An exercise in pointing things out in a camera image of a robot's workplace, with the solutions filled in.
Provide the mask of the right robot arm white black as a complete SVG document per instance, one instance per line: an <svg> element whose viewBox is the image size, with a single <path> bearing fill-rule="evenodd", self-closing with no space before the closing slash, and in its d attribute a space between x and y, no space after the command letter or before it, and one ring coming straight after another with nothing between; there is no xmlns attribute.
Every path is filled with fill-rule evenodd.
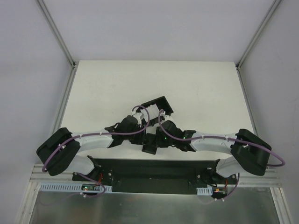
<svg viewBox="0 0 299 224"><path fill-rule="evenodd" d="M258 145L271 150L263 140L247 129L240 129L236 134L212 135L177 128L173 121L165 121L156 128L157 147L175 147L183 152L216 152L229 155L226 159L217 159L210 172L211 181L221 184L227 177L248 172L263 176L270 154Z"/></svg>

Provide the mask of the black leather card holder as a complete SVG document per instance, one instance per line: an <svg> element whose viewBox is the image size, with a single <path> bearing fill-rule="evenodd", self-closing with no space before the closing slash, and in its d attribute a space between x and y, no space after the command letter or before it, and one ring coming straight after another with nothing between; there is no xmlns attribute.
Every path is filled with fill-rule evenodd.
<svg viewBox="0 0 299 224"><path fill-rule="evenodd" d="M155 155L157 153L157 140L155 134L147 133L144 136L142 152L152 155Z"/></svg>

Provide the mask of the black plastic card tray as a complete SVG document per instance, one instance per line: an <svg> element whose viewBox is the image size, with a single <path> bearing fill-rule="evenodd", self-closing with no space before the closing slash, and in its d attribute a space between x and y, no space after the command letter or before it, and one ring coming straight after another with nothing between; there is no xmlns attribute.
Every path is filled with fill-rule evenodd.
<svg viewBox="0 0 299 224"><path fill-rule="evenodd" d="M163 110L164 112L166 112L167 115L172 115L173 114L173 109L170 106L168 100L166 99L165 96L161 96L158 97L154 100L150 100L148 102L145 102L143 104L141 104L141 106L147 108L150 105L156 104L157 107L159 108L159 110ZM158 123L158 117L155 119L149 119L149 126L154 126L155 124Z"/></svg>

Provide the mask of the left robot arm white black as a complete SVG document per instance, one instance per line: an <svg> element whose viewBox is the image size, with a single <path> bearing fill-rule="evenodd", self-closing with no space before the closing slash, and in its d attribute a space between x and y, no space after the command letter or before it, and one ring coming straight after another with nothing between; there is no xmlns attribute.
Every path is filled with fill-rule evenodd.
<svg viewBox="0 0 299 224"><path fill-rule="evenodd" d="M66 127L58 129L37 150L43 163L42 172L56 176L64 171L81 173L93 182L99 176L97 165L90 156L80 152L100 148L113 148L124 141L140 138L146 133L150 122L142 122L143 114L126 116L121 122L97 132L74 134Z"/></svg>

